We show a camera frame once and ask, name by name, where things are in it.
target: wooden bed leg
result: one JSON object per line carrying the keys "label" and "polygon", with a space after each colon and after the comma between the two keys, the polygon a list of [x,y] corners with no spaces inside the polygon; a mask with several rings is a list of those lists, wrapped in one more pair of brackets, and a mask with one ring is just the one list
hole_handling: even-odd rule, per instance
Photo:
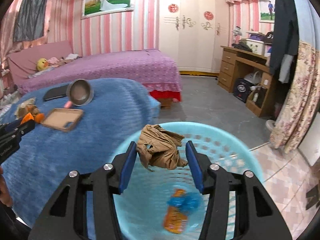
{"label": "wooden bed leg", "polygon": [[159,98],[158,101],[161,103],[161,107],[164,109],[170,109],[172,98]]}

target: human hand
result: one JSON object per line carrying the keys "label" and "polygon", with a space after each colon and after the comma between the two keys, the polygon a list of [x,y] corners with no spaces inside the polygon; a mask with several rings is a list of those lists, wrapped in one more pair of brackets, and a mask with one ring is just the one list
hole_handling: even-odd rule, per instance
{"label": "human hand", "polygon": [[2,202],[7,207],[11,207],[13,204],[13,201],[12,201],[12,198],[10,197],[9,189],[7,187],[7,184],[2,174],[3,174],[3,169],[0,166],[0,202]]}

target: pink handle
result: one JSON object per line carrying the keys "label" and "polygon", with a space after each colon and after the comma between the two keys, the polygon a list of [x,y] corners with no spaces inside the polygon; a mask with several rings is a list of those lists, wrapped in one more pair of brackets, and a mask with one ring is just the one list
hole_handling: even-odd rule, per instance
{"label": "pink handle", "polygon": [[68,101],[63,108],[71,108],[73,106],[73,103],[71,101]]}

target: blue plastic wrapper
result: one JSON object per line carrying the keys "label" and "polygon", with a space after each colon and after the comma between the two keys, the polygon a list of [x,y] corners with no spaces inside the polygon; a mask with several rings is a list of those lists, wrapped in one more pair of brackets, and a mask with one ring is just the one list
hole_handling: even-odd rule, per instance
{"label": "blue plastic wrapper", "polygon": [[178,208],[181,213],[189,216],[198,209],[200,205],[200,194],[191,192],[181,197],[172,197],[168,201],[168,205]]}

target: blue bedspread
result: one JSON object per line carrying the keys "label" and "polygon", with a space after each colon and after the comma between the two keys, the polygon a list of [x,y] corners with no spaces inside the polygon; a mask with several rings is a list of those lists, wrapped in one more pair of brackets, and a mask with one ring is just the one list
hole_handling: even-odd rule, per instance
{"label": "blue bedspread", "polygon": [[[14,210],[29,226],[69,171],[95,171],[112,161],[110,155],[124,139],[153,122],[148,92],[141,84],[116,78],[91,80],[90,84],[94,98],[79,107],[84,115],[74,130],[65,133],[36,125],[22,138],[20,150],[2,165]],[[35,104],[45,114],[62,108],[67,98],[42,100],[48,89],[28,93],[17,104],[36,97]],[[15,120],[17,104],[6,113],[3,123]],[[89,215],[91,238],[93,228]]]}

